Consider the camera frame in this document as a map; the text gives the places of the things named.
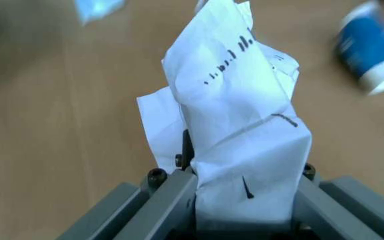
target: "gray metal frame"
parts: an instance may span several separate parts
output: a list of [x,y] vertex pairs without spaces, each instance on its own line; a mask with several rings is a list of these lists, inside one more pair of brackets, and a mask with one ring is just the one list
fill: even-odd
[[119,232],[116,240],[161,240],[195,219],[196,175],[176,170]]
[[148,199],[140,188],[121,183],[57,239],[112,239]]
[[350,176],[323,181],[320,188],[384,238],[384,198]]
[[321,239],[382,239],[306,177],[299,182],[293,219],[309,225]]

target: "white paper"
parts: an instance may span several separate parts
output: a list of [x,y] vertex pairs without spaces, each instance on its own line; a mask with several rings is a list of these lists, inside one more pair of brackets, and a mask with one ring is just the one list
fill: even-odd
[[205,4],[167,51],[163,68],[198,155],[289,104],[230,0]]
[[[189,129],[201,230],[287,228],[311,146],[290,103],[299,65],[252,39],[250,17],[249,5],[210,0],[163,60],[170,88],[137,99],[150,148],[168,172]],[[238,34],[253,41],[244,52]],[[234,49],[235,61],[209,79]]]

